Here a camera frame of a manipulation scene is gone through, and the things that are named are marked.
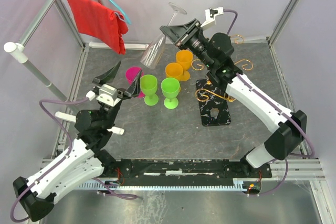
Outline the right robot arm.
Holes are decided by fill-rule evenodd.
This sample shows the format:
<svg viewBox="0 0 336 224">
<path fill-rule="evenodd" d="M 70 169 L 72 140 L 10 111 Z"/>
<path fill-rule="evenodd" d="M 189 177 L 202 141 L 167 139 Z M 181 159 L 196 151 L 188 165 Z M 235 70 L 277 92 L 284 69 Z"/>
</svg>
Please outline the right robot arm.
<svg viewBox="0 0 336 224">
<path fill-rule="evenodd" d="M 207 68 L 210 82 L 251 110 L 272 133 L 243 158 L 240 171 L 244 176 L 253 177 L 259 167 L 273 159 L 284 160 L 307 139 L 306 114 L 285 108 L 249 80 L 231 59 L 234 47 L 227 34 L 205 38 L 197 19 L 184 25 L 161 26 L 160 30 L 178 49 L 190 50 Z"/>
</svg>

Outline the clear champagne flute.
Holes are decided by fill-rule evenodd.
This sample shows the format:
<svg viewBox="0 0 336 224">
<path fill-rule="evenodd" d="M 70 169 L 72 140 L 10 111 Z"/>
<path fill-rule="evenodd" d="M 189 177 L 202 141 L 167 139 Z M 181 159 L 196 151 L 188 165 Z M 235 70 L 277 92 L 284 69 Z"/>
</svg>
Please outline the clear champagne flute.
<svg viewBox="0 0 336 224">
<path fill-rule="evenodd" d="M 172 24 L 177 14 L 187 15 L 187 11 L 180 6 L 172 2 L 169 2 L 169 6 L 173 9 L 173 15 L 167 24 L 168 26 Z M 142 54 L 140 63 L 147 68 L 155 69 L 164 53 L 165 45 L 166 36 L 163 33 L 160 33 L 160 35 L 147 46 Z"/>
</svg>

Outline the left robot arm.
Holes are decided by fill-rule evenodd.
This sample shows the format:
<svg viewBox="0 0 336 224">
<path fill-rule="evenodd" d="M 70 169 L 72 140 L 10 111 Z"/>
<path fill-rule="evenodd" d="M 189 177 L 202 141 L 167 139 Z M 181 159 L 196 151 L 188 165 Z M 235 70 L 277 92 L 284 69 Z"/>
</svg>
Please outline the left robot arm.
<svg viewBox="0 0 336 224">
<path fill-rule="evenodd" d="M 75 116 L 63 114 L 62 120 L 73 122 L 78 135 L 69 141 L 68 147 L 47 166 L 28 178 L 18 177 L 13 182 L 16 200 L 10 212 L 13 222 L 14 210 L 21 204 L 27 213 L 25 221 L 39 221 L 47 216 L 55 204 L 69 192 L 89 179 L 100 175 L 112 176 L 116 171 L 116 160 L 104 150 L 112 134 L 123 135 L 124 129 L 115 126 L 115 119 L 124 100 L 140 94 L 139 70 L 126 89 L 115 88 L 111 82 L 116 77 L 121 63 L 93 79 L 95 87 L 85 98 L 65 105 L 78 105 L 97 100 L 96 110 L 80 110 Z"/>
</svg>

